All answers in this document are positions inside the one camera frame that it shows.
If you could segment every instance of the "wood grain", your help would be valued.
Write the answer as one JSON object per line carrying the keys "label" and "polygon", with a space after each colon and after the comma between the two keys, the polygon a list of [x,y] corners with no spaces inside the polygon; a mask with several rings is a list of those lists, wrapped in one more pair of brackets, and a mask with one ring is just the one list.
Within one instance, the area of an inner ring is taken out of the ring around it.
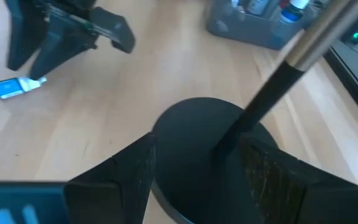
{"label": "wood grain", "polygon": [[[0,179],[67,180],[150,131],[170,105],[210,96],[244,107],[281,52],[222,39],[204,29],[204,0],[99,0],[127,18],[132,54],[98,40],[48,75],[39,90],[0,100]],[[0,0],[0,80],[9,14]],[[263,119],[284,150],[358,184],[358,107],[321,59]],[[145,223],[173,223],[151,197]]]}

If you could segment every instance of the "black pole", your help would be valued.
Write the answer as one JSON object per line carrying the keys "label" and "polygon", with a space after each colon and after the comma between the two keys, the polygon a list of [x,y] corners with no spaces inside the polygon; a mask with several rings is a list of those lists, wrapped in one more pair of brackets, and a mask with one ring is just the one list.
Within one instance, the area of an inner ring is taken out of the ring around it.
{"label": "black pole", "polygon": [[232,152],[240,127],[250,131],[357,19],[358,0],[334,0],[218,142],[214,150],[216,159],[225,158]]}

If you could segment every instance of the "black round base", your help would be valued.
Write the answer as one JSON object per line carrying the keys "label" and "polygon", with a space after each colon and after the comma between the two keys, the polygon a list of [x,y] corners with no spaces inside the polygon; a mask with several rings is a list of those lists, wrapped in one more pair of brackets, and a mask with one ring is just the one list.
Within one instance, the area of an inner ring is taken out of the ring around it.
{"label": "black round base", "polygon": [[[238,149],[218,166],[212,150],[243,109],[215,98],[181,101],[156,122],[157,163],[152,190],[178,223],[260,223]],[[258,124],[252,134],[277,146]]]}

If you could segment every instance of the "gray organizer box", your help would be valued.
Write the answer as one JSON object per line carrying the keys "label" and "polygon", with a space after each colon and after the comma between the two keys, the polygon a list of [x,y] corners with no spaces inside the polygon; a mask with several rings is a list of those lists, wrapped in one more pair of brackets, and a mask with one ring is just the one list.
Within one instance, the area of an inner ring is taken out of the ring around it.
{"label": "gray organizer box", "polygon": [[205,10],[206,29],[219,37],[234,39],[261,47],[280,50],[318,15],[308,6],[301,20],[290,26],[276,22],[280,16],[280,0],[271,0],[260,16],[249,14],[248,1],[210,0]]}

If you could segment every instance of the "blue object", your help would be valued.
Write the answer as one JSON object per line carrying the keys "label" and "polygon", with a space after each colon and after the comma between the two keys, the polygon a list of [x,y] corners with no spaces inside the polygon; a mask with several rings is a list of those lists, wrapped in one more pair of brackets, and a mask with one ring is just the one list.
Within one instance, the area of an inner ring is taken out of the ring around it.
{"label": "blue object", "polygon": [[12,96],[23,94],[22,89],[17,78],[0,81],[0,98],[6,99]]}

